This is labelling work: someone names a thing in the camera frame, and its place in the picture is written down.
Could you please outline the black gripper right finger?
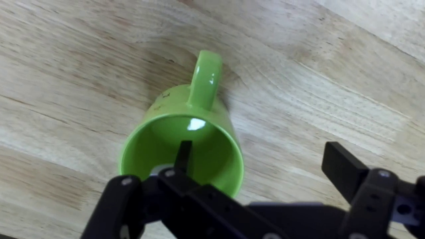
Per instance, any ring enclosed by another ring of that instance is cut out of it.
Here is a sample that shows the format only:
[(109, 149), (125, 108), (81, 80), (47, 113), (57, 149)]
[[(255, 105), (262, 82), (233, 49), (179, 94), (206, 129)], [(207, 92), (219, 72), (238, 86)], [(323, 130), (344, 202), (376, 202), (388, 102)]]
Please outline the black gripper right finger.
[(392, 239), (392, 222), (425, 239), (425, 177), (415, 183), (388, 169), (369, 169), (339, 142), (327, 142), (322, 170), (349, 203), (340, 239)]

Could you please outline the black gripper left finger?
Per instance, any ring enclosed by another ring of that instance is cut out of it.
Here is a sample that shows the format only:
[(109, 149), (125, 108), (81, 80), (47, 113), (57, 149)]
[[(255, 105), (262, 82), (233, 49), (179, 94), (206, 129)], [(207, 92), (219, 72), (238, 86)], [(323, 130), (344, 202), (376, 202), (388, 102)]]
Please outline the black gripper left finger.
[(213, 185), (194, 182), (186, 174), (191, 147), (182, 141), (174, 165), (146, 181), (110, 179), (81, 239), (141, 239), (145, 226), (158, 220), (177, 239), (284, 239), (282, 230)]

